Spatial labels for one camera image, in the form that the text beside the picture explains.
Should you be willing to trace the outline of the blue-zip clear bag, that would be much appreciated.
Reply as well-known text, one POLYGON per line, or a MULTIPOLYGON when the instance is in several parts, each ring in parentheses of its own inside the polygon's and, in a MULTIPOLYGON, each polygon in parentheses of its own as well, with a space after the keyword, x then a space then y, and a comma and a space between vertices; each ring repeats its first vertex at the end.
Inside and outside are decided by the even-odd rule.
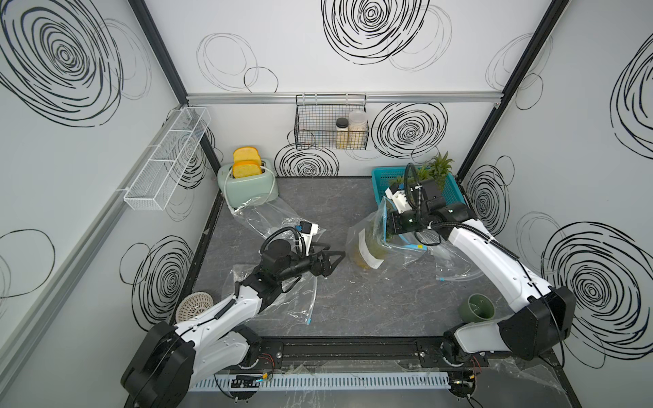
POLYGON ((397 251, 396 258, 399 261, 399 265, 395 269, 391 269, 390 272, 364 271, 359 269, 350 260, 350 262, 353 263, 353 265, 355 265, 355 268, 357 268, 359 272, 366 274, 368 276, 384 275, 386 277, 390 277, 391 275, 397 274, 400 270, 403 270, 409 264, 422 258, 423 255, 427 253, 426 246, 419 244, 414 237, 409 236, 408 234, 392 236, 386 233, 386 219, 389 211, 391 210, 388 210, 385 204, 381 204, 379 205, 378 209, 375 212, 372 212, 367 217, 365 217, 365 219, 362 219, 362 221, 360 221, 359 223, 357 223, 356 225, 348 229, 345 252, 349 260, 350 257, 349 257, 348 237, 350 236, 350 231, 352 231, 353 229, 371 227, 373 233, 375 235, 378 235, 380 240, 387 242, 390 247, 394 248, 394 250, 397 251))

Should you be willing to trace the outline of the clear zip-top bag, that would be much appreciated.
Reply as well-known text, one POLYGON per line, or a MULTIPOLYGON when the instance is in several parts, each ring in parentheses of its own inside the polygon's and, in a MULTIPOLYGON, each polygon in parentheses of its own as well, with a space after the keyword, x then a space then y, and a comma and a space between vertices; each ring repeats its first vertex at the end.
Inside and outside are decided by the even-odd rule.
POLYGON ((284 292, 274 303, 247 321, 257 332, 279 333, 282 328, 309 325, 316 303, 318 280, 314 275, 303 275, 293 287, 295 278, 282 283, 284 292))
POLYGON ((240 207, 230 208, 235 221, 255 231, 263 238, 282 227, 297 226, 301 221, 316 221, 300 216, 287 202, 277 197, 268 202, 249 200, 240 207))
POLYGON ((482 271, 460 249, 447 241, 429 248, 434 258, 435 276, 442 282, 470 282, 483 276, 482 271))

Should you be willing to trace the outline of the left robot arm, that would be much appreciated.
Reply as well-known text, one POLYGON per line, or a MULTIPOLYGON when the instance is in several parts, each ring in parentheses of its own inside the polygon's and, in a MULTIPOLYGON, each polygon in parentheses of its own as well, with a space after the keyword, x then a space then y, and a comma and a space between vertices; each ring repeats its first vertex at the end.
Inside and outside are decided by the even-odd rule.
POLYGON ((260 262, 234 292, 188 321, 153 326, 122 374, 128 407, 176 407, 189 389, 233 365, 253 365, 259 336, 246 327, 306 274, 328 277, 344 251, 314 241, 316 226, 282 227, 262 243, 260 262))

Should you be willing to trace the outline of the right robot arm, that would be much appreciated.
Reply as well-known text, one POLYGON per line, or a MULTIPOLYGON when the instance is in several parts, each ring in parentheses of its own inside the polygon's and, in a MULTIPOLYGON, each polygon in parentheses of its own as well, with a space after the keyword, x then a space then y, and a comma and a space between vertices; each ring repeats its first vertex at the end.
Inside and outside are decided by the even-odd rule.
POLYGON ((481 352, 510 352, 533 360, 571 334, 576 297, 566 287, 553 287, 531 272, 520 257, 503 246, 462 202, 448 204, 435 180, 420 180, 412 163, 402 184, 389 187, 394 210, 386 231, 393 236, 424 231, 436 234, 435 246, 447 242, 466 255, 494 284, 513 314, 481 318, 443 335, 440 353, 448 365, 459 367, 481 352))

